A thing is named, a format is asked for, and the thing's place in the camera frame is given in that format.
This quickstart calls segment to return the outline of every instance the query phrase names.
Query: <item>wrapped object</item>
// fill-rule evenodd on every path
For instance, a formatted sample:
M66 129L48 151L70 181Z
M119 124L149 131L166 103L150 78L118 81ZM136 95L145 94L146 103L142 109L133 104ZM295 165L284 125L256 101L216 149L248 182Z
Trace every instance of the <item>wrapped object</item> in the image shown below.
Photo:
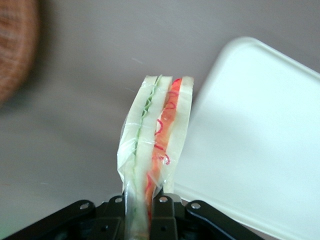
M189 123L193 78L147 76L125 120L117 153L126 201L126 239L149 238L152 199L172 192Z

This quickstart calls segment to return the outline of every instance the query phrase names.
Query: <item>black mount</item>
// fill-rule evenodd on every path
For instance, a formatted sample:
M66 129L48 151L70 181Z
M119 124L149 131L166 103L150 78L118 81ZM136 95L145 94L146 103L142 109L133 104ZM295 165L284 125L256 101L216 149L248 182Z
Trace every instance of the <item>black mount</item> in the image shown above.
M153 199L150 240L262 240L204 201L183 206L179 196ZM95 207L77 201L4 240L124 240L125 199L114 196Z

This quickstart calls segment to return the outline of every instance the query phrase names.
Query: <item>white tray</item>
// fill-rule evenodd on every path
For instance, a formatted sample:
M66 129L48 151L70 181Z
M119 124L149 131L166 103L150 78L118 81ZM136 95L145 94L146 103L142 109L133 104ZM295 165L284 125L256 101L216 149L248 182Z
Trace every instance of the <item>white tray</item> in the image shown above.
M279 239L320 238L320 75L249 37L193 106L175 193Z

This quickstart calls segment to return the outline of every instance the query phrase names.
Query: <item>screw hole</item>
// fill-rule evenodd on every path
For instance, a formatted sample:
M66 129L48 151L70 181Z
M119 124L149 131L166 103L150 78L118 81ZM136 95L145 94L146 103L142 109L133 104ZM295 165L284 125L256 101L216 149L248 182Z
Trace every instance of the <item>screw hole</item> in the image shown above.
M86 203L82 204L82 205L80 206L80 210L87 209L87 208L89 207L89 205L90 205L89 202L86 202Z
M168 198L166 198L165 196L162 196L162 197L159 198L159 202L160 203L166 203L166 202L168 202Z
M191 207L193 209L199 209L199 208L201 208L201 205L199 203L197 203L197 202L194 202L194 203L191 204Z
M166 231L167 231L167 226L162 226L162 227L160 228L160 230L161 230L162 232L166 232Z
M115 200L114 200L115 203L121 203L122 202L122 198L121 197L117 197Z

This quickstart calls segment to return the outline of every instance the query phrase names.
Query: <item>wicker basket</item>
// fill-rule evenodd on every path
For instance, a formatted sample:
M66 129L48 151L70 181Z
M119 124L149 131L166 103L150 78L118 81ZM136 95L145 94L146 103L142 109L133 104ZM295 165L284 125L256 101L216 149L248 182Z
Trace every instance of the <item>wicker basket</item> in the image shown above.
M0 104L27 78L38 36L36 0L0 1Z

